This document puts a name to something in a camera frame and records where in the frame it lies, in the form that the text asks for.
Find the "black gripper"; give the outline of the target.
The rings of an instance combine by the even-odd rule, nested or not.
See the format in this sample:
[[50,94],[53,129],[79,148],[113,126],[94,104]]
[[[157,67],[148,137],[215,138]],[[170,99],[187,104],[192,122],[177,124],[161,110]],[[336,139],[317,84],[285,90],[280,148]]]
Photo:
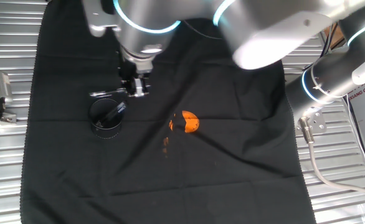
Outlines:
[[121,61],[119,76],[122,78],[121,86],[130,97],[144,97],[149,94],[148,85],[144,77],[148,77],[151,69],[138,70],[135,63],[130,61]]

